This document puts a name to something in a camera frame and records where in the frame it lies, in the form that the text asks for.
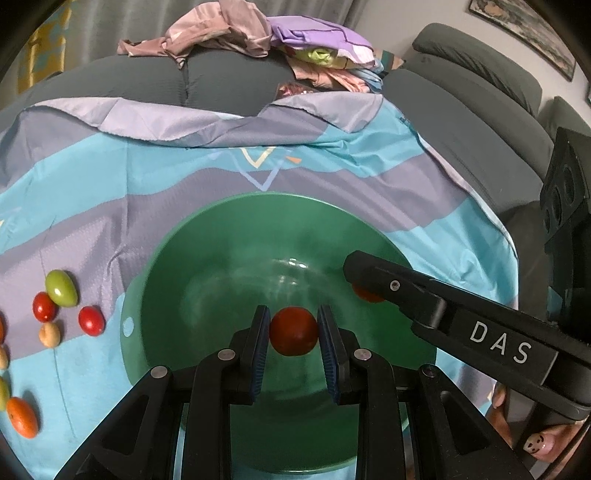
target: hand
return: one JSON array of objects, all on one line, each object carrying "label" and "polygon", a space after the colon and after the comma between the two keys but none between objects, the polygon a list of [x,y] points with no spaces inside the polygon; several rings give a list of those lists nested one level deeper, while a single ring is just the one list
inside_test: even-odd
[{"label": "hand", "polygon": [[[492,394],[492,406],[486,413],[486,418],[501,435],[504,441],[511,445],[511,431],[505,420],[505,413],[503,410],[506,395],[507,390],[505,386],[497,383]],[[548,463],[553,462],[577,434],[583,423],[584,421],[578,421],[577,423],[570,425],[557,425],[547,428],[539,433],[534,433],[528,438],[527,442],[525,442],[523,449],[538,460]],[[569,459],[573,456],[573,453],[578,446],[579,444],[570,451],[562,462],[560,462],[559,466],[556,467],[554,472],[548,477],[548,480],[556,478]]]}]

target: pink clothing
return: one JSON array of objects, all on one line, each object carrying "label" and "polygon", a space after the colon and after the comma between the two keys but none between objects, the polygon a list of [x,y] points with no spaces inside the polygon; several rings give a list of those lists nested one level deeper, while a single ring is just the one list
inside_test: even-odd
[{"label": "pink clothing", "polygon": [[181,68],[197,44],[265,57],[271,48],[271,26],[253,3],[245,0],[207,2],[179,18],[163,37],[135,44],[120,40],[117,53],[130,57],[169,56]]},{"label": "pink clothing", "polygon": [[328,69],[292,57],[286,58],[298,80],[311,80],[312,85],[322,88],[334,88],[334,82],[338,82],[350,92],[369,93],[368,85],[348,70]]}]

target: painted fingernail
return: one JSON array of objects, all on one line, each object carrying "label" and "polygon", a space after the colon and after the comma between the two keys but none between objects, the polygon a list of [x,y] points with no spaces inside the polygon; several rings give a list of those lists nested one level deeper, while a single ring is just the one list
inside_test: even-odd
[{"label": "painted fingernail", "polygon": [[545,455],[554,447],[554,435],[549,433],[534,433],[527,439],[523,449],[532,455]]}]

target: bedsheet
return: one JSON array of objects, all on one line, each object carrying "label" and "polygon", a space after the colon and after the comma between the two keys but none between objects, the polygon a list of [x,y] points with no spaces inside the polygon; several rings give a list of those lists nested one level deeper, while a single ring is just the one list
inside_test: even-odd
[{"label": "bedsheet", "polygon": [[[0,430],[35,480],[53,479],[131,385],[119,344],[125,290],[175,224],[235,194],[298,193],[382,231],[416,270],[500,303],[517,256],[495,214],[381,95],[315,93],[241,118],[112,98],[48,100],[0,133],[0,309],[13,395],[40,417],[34,440]],[[44,272],[78,280],[108,323],[98,338],[64,309],[64,342],[37,340]],[[438,365],[482,410],[493,382],[444,352]],[[236,477],[275,478],[236,465]],[[348,479],[354,467],[315,478]]]}]

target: red cherry tomato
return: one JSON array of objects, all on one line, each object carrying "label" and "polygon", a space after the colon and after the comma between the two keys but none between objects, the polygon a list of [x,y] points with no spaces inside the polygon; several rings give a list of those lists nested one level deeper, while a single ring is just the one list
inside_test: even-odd
[{"label": "red cherry tomato", "polygon": [[380,303],[384,301],[382,297],[378,297],[375,293],[359,288],[357,285],[351,285],[355,294],[361,299],[370,303]]},{"label": "red cherry tomato", "polygon": [[0,313],[0,345],[4,343],[4,337],[6,336],[6,329],[4,328],[4,319]]},{"label": "red cherry tomato", "polygon": [[91,337],[97,337],[105,331],[105,318],[96,307],[84,307],[78,314],[78,323],[82,331]]},{"label": "red cherry tomato", "polygon": [[50,322],[56,317],[57,305],[49,295],[41,291],[33,299],[33,315],[40,322]]},{"label": "red cherry tomato", "polygon": [[286,307],[271,320],[269,340],[281,355],[305,355],[318,342],[318,324],[305,308]]}]

